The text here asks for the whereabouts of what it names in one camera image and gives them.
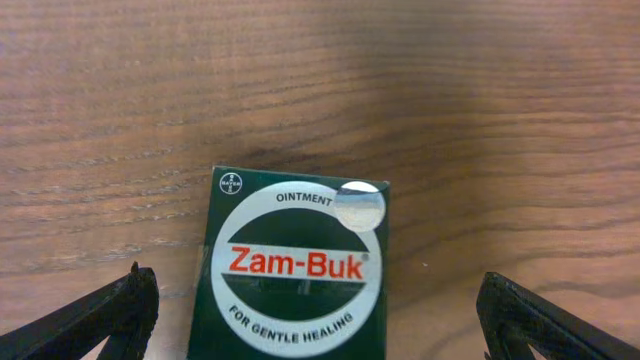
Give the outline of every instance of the wood grain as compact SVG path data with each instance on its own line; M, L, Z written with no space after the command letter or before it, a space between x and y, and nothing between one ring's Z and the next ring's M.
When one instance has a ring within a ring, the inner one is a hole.
M485 271L640 346L637 1L0 9L0 333L137 260L183 359L228 164L392 182L389 359L482 358Z

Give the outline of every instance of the brand name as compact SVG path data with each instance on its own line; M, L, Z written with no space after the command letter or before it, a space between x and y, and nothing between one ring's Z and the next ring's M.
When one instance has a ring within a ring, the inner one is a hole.
M366 281L368 253L276 246L230 248L228 274Z

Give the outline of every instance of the bayer logo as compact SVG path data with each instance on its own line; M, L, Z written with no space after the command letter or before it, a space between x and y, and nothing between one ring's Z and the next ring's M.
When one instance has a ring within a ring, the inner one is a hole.
M226 173L220 179L220 190L228 195L237 194L242 189L242 178L236 173Z

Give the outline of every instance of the white circular logo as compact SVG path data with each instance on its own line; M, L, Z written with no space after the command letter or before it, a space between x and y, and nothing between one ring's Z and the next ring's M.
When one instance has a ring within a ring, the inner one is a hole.
M337 219L333 206L336 194L335 190L316 183L278 183L248 196L222 225L211 259L213 294L229 327L255 349L287 358L326 353L351 338L375 308L382 285L382 256L373 230L355 233L362 249L367 251L230 242L245 225L275 211L312 210ZM341 282L360 290L329 313L290 320L249 306L233 291L225 276L246 279L245 283L256 278Z
M234 195L242 189L242 178L236 173L226 173L220 178L220 190L223 193Z

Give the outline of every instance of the green box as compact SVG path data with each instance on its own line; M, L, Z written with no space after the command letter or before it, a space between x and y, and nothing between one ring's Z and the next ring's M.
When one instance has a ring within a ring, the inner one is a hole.
M188 358L385 358L389 183L213 171Z

